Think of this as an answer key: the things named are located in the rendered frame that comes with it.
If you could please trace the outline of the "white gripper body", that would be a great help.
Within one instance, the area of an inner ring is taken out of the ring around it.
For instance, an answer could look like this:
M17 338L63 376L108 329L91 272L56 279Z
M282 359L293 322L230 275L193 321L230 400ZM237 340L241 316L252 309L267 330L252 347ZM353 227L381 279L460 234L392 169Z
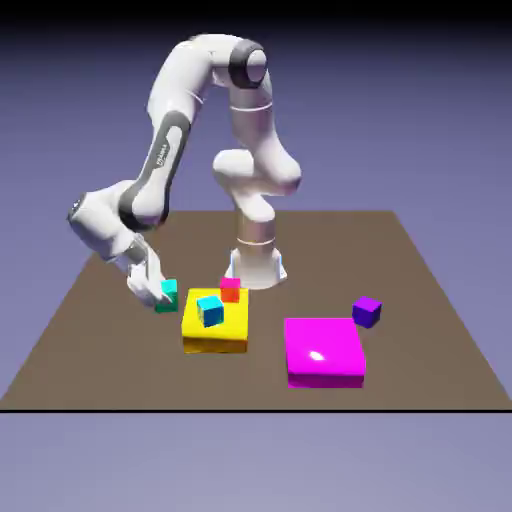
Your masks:
M168 306L172 303L172 299L162 291L163 280L160 259L148 246L146 259L142 263L131 266L127 277L128 288L147 307Z

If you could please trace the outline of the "small green cube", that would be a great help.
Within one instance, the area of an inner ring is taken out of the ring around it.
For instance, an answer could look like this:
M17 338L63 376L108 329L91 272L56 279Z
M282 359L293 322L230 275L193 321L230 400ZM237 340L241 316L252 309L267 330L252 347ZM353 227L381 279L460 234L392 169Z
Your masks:
M176 279L161 281L162 297L154 309L157 313L176 312L178 310L178 286Z

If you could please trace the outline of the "small cyan cube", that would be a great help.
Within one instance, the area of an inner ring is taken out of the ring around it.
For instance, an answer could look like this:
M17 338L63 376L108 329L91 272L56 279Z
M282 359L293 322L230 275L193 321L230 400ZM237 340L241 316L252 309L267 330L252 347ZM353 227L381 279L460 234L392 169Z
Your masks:
M224 304L218 296L200 297L197 299L196 305L199 319L205 328L224 322Z

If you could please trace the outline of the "small red cube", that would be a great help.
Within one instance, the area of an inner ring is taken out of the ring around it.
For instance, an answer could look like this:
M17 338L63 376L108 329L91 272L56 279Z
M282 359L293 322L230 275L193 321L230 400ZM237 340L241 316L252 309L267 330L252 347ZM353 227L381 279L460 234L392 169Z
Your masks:
M224 303L237 303L240 300L240 279L223 277L220 280L221 300Z

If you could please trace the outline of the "small purple cube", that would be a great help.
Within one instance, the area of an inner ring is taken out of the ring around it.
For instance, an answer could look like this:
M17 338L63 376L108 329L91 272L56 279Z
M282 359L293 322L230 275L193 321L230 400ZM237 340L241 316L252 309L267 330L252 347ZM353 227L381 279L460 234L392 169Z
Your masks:
M357 325L372 328L380 320L381 310L381 301L361 296L352 305L352 318Z

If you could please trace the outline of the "large yellow box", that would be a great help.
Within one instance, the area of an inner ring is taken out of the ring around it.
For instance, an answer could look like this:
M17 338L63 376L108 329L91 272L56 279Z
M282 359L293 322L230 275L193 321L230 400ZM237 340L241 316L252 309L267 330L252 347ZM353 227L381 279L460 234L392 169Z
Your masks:
M249 292L237 302L222 302L219 288L190 288L181 334L186 354L245 353L248 346Z

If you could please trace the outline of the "large magenta box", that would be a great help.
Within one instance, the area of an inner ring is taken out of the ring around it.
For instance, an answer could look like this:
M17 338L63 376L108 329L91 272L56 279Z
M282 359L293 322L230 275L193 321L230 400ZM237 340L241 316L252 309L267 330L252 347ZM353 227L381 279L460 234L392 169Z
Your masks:
M362 388L366 359L352 318L286 318L290 388Z

